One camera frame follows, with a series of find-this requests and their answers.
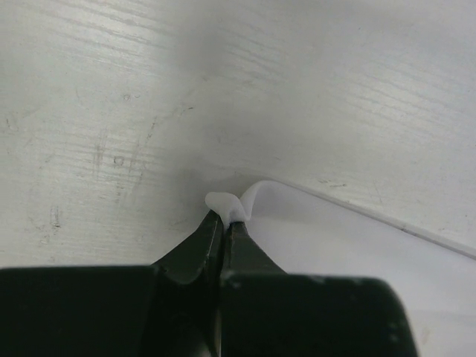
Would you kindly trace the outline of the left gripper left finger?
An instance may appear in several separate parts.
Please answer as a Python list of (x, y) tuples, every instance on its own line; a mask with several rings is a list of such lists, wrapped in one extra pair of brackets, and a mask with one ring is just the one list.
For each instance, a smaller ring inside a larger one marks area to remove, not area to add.
[(209, 211), (198, 228), (152, 264), (151, 356), (216, 356), (222, 221)]

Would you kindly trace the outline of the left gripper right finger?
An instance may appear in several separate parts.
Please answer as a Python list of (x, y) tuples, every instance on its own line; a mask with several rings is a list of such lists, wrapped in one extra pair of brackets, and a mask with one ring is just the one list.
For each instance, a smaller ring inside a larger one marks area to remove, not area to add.
[(234, 223), (220, 276), (222, 356), (370, 356), (364, 299), (349, 278), (288, 274)]

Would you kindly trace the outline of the white t shirt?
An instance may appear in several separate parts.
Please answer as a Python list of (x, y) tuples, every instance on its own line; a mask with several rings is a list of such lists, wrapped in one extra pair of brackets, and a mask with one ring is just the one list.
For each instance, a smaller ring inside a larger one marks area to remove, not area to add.
[(475, 354), (475, 250), (275, 181), (241, 196), (211, 192), (227, 226), (242, 222), (289, 272), (376, 277), (408, 313), (421, 356)]

